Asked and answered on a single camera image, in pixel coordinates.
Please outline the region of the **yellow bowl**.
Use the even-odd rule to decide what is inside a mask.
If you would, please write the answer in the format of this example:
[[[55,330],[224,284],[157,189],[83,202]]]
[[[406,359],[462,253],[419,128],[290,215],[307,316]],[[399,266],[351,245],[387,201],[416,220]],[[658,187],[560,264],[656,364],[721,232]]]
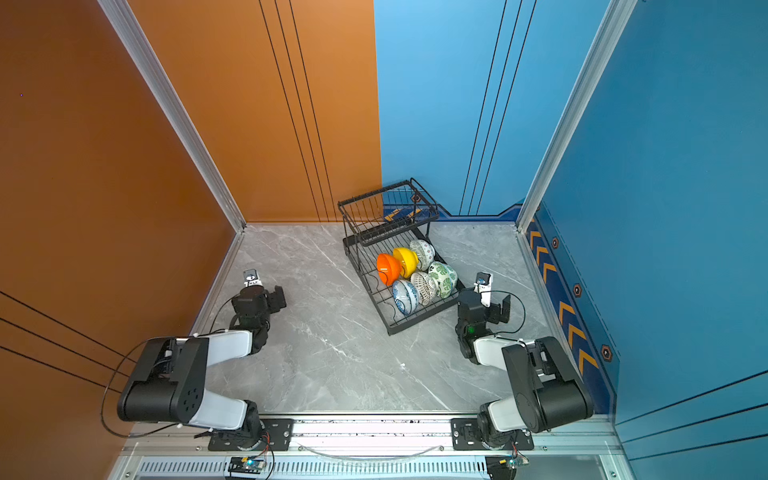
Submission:
[[[401,266],[402,278],[408,280],[418,270],[419,259],[413,250],[398,247],[392,251],[392,255]]]

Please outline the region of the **black wire dish rack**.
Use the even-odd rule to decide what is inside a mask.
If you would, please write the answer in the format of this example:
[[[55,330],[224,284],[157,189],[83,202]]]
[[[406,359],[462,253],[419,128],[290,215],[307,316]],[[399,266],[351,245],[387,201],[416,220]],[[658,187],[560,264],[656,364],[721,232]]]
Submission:
[[[389,335],[457,304],[458,276],[436,281],[428,275],[432,264],[448,262],[429,238],[438,203],[417,180],[342,200],[338,210],[344,251]]]

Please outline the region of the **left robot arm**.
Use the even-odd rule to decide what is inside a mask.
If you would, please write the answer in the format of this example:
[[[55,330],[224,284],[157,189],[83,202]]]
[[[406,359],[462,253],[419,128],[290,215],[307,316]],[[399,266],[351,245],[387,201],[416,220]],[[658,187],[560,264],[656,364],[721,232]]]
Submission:
[[[282,287],[269,291],[251,281],[231,303],[234,317],[223,330],[146,341],[117,401],[120,420],[201,428],[211,438],[211,449],[266,447],[268,433],[256,403],[208,390],[206,377],[212,366],[259,353],[268,340],[271,316],[287,301]]]

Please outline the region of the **green geometric pattern bowl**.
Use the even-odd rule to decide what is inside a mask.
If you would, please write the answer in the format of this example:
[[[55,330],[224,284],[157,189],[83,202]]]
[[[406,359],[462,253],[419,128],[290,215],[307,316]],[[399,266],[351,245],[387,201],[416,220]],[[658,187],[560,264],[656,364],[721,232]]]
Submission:
[[[427,272],[435,260],[435,248],[425,240],[413,239],[409,249],[417,256],[417,269]]]

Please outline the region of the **blue floral pattern bowl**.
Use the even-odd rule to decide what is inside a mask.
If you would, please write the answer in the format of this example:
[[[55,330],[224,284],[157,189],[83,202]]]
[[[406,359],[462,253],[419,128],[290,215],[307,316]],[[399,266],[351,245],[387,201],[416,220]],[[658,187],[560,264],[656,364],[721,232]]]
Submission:
[[[396,280],[392,285],[392,295],[396,308],[404,316],[411,315],[419,306],[418,290],[408,280]]]

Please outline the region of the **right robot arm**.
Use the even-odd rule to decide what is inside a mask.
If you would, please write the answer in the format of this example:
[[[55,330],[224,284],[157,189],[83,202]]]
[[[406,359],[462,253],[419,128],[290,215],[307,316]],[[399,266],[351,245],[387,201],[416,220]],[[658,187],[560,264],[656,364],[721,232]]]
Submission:
[[[593,399],[561,343],[552,336],[523,340],[491,331],[489,323],[509,319],[511,298],[489,305],[482,298],[471,289],[458,295],[460,351],[474,364],[504,371],[512,394],[480,407],[479,441],[502,449],[518,433],[540,433],[592,417]]]

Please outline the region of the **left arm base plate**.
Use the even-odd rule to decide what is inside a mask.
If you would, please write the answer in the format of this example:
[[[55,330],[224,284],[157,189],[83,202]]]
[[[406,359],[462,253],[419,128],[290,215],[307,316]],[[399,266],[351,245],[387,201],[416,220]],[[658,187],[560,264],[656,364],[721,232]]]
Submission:
[[[261,452],[269,447],[270,451],[283,452],[289,449],[293,434],[292,418],[261,419],[256,433],[240,431],[214,431],[210,437],[208,450],[213,452],[244,451]]]

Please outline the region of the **white lattice pattern bowl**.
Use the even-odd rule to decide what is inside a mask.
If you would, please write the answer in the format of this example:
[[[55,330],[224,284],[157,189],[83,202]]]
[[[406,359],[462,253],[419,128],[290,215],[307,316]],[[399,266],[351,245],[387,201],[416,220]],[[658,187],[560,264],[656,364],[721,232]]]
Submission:
[[[438,296],[437,283],[428,273],[415,271],[410,277],[410,282],[418,293],[421,305],[429,305]]]

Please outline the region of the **orange bowl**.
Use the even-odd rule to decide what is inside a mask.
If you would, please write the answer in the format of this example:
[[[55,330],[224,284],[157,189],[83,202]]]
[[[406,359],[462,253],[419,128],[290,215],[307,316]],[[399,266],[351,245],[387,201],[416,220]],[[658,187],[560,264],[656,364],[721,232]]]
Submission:
[[[376,269],[380,281],[390,287],[400,278],[401,263],[391,254],[381,253],[376,260]]]

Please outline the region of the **green leaf pattern bowl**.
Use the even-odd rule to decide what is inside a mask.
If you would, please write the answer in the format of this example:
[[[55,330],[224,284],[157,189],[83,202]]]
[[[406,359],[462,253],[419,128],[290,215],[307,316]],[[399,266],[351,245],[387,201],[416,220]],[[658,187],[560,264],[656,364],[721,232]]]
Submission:
[[[434,280],[437,296],[441,299],[452,295],[458,282],[458,274],[453,267],[445,263],[434,261],[428,269],[428,275]]]

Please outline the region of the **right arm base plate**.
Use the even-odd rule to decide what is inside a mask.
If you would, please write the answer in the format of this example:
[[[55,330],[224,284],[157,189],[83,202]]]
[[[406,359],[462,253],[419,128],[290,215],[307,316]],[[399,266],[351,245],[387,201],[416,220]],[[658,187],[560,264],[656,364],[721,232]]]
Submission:
[[[513,430],[496,436],[492,441],[481,438],[476,418],[453,418],[450,421],[453,449],[457,451],[533,451],[533,436],[526,430]]]

